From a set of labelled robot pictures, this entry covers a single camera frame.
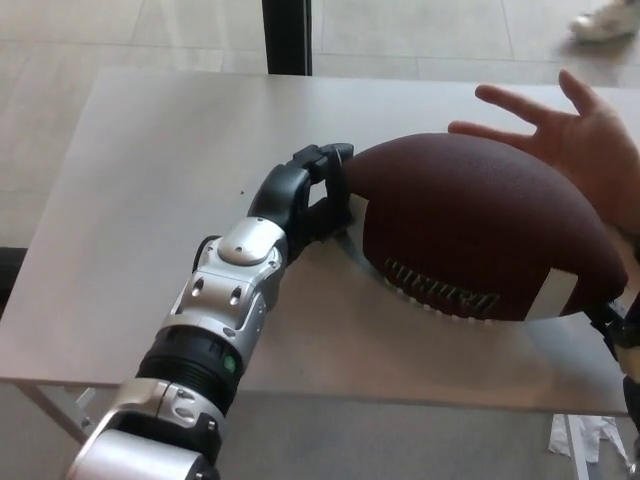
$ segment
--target white sneaker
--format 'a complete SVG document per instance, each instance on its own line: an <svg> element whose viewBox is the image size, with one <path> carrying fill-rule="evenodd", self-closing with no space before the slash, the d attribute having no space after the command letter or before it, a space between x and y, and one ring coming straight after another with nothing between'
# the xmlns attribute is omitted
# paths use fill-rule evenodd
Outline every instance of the white sneaker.
<svg viewBox="0 0 640 480"><path fill-rule="evenodd" d="M604 42L640 30L640 1L616 0L593 12L577 16L569 24L577 40Z"/></svg>

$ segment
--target black pole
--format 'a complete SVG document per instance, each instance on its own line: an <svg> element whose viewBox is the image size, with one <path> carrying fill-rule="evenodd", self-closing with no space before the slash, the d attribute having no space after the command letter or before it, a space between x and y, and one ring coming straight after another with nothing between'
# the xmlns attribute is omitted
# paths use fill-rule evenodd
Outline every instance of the black pole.
<svg viewBox="0 0 640 480"><path fill-rule="evenodd" d="M311 0L262 0L271 75L311 76Z"/></svg>

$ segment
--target white table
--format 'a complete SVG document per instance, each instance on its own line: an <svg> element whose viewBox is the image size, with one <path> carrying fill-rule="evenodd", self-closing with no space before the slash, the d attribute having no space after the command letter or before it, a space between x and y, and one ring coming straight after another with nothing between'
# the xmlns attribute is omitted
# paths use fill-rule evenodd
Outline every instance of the white table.
<svg viewBox="0 0 640 480"><path fill-rule="evenodd" d="M0 379L82 440L91 425L60 386L114 387L135 374L199 241L245 214L276 163L312 143L361 151L444 131L453 119L528 130L476 100L473 88L103 71L0 322ZM570 108L557 87L518 90ZM640 92L601 92L640 133ZM582 315L489 326L439 319L328 243L305 251L285 276L241 388L626 415L621 379Z"/></svg>

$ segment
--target green indicator light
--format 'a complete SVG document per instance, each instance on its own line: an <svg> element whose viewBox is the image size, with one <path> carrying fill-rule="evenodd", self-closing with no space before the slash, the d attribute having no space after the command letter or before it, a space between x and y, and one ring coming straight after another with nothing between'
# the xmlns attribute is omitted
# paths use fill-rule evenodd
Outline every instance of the green indicator light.
<svg viewBox="0 0 640 480"><path fill-rule="evenodd" d="M224 357L224 368L229 370L231 373L235 373L236 361L231 355L227 355L226 357Z"/></svg>

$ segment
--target brown football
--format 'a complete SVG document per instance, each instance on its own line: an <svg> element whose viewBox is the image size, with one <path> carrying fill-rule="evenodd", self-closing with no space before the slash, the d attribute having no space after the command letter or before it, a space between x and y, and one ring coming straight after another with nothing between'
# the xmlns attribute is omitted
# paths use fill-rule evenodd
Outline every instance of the brown football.
<svg viewBox="0 0 640 480"><path fill-rule="evenodd" d="M529 320L619 296L627 275L597 213L564 176L508 145L420 134L345 163L365 258L445 314Z"/></svg>

